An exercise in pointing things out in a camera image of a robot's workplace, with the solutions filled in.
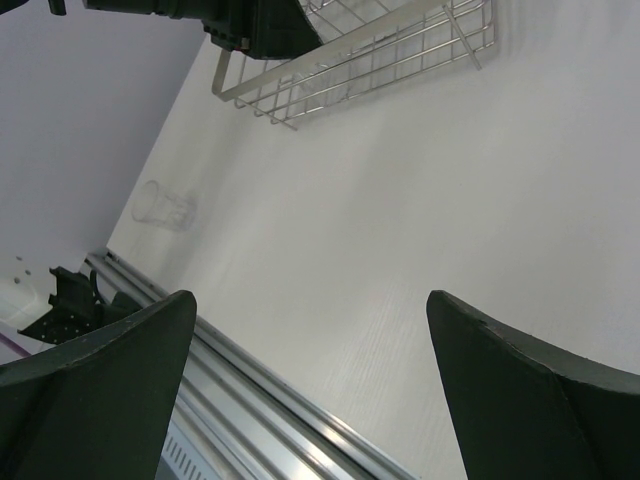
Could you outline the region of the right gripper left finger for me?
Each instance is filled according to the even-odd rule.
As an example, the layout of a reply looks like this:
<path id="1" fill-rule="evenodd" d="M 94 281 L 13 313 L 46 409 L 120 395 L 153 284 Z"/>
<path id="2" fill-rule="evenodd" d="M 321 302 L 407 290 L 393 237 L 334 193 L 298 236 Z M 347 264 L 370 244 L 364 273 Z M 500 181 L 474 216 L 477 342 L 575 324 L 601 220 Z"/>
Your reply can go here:
<path id="1" fill-rule="evenodd" d="M 196 317 L 178 291 L 2 365 L 2 478 L 154 478 Z"/>

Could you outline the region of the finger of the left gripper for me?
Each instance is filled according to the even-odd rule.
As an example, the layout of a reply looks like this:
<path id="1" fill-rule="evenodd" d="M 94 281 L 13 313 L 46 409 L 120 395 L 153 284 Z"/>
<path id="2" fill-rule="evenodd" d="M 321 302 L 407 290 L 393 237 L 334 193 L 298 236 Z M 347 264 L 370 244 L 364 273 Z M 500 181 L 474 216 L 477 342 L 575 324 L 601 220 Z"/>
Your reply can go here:
<path id="1" fill-rule="evenodd" d="M 247 55 L 255 60 L 291 60 L 323 42 L 296 0 L 255 3 Z"/>

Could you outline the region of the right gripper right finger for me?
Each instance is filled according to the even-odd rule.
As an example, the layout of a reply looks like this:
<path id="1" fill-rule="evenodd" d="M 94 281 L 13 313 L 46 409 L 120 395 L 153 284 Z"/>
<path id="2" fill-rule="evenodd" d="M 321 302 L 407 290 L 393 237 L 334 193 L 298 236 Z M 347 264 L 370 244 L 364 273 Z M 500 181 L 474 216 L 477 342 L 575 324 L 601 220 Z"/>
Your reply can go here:
<path id="1" fill-rule="evenodd" d="M 501 323 L 442 290 L 426 315 L 470 479 L 636 479 L 639 377 Z"/>

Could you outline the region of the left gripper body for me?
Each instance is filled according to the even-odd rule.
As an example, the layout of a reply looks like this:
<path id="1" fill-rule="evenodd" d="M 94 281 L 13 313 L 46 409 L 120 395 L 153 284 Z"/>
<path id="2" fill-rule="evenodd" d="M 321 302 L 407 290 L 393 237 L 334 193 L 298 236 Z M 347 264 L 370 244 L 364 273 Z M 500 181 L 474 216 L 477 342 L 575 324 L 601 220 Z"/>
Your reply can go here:
<path id="1" fill-rule="evenodd" d="M 204 31 L 226 51 L 249 53 L 255 46 L 257 10 L 257 1 L 214 1 L 213 10 L 202 21 Z"/>

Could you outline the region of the clear glass tumbler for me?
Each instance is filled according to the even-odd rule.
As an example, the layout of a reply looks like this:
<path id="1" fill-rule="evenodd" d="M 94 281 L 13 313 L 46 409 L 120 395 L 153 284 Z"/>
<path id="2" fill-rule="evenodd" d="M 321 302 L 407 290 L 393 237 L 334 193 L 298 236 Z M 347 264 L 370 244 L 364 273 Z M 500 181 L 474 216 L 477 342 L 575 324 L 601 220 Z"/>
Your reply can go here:
<path id="1" fill-rule="evenodd" d="M 197 203 L 193 198 L 150 180 L 135 195 L 131 216 L 140 223 L 183 232 L 192 226 L 196 212 Z"/>

